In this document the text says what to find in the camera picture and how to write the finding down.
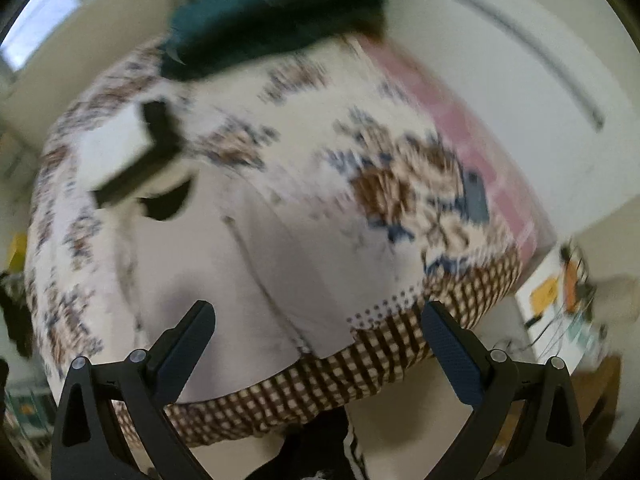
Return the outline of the beige long sleeve shirt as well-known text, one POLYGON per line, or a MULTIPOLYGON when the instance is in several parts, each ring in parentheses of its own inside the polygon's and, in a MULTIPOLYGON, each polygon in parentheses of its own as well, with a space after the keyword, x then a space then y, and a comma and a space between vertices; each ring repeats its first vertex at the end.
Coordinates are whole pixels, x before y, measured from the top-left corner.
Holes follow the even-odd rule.
POLYGON ((228 396, 354 341, 302 245, 236 172, 202 167, 164 177, 114 213, 134 255, 131 302, 149 338, 195 301, 215 309, 215 333, 179 402, 228 396))

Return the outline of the yellow box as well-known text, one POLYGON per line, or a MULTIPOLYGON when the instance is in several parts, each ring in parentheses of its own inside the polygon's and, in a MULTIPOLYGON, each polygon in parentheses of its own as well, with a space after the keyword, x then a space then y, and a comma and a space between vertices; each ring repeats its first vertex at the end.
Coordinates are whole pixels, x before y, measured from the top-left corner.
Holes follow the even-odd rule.
POLYGON ((8 260, 6 260, 6 270, 11 273, 18 273, 24 270, 26 260, 27 234, 15 233, 9 244, 8 260))

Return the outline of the white folded garment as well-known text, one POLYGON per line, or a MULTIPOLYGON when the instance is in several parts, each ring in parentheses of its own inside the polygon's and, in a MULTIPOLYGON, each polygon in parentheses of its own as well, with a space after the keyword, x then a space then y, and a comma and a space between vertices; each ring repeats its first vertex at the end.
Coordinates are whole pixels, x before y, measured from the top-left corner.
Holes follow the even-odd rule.
POLYGON ((77 183, 94 191, 118 176, 154 145, 142 105, 126 105, 79 139, 77 183))

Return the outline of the floral bed blanket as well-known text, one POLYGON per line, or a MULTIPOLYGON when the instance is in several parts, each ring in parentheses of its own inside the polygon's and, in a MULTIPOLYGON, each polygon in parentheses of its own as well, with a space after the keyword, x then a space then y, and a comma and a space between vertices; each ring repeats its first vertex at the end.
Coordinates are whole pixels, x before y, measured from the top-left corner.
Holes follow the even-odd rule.
POLYGON ((126 105, 164 99, 183 136, 184 173, 231 170, 256 188, 334 293, 352 344, 303 356, 254 386, 171 405, 188 445, 268 434, 374 396, 428 353, 424 301, 465 327, 522 272, 520 248, 433 119, 358 38, 180 84, 154 46, 96 78, 58 118, 32 196, 27 302, 52 393, 70 363, 118 361, 151 339, 132 305, 134 255, 115 209, 77 183, 77 149, 126 105))

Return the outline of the dark green folded quilt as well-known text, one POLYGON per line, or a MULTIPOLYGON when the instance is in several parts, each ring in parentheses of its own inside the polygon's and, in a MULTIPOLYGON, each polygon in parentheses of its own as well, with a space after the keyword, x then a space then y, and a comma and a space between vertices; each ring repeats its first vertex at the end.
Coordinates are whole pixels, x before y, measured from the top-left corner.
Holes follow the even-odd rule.
POLYGON ((189 81, 349 32, 379 32, 386 0, 188 0, 170 21, 160 74, 189 81))

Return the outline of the window with white frame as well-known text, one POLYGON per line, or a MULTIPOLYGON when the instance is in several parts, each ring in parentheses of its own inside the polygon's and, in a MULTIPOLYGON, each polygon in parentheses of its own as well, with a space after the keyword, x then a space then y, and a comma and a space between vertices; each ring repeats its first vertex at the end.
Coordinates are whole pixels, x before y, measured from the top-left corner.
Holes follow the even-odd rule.
POLYGON ((18 73, 72 14, 88 0, 28 0, 1 43, 1 65, 18 73))

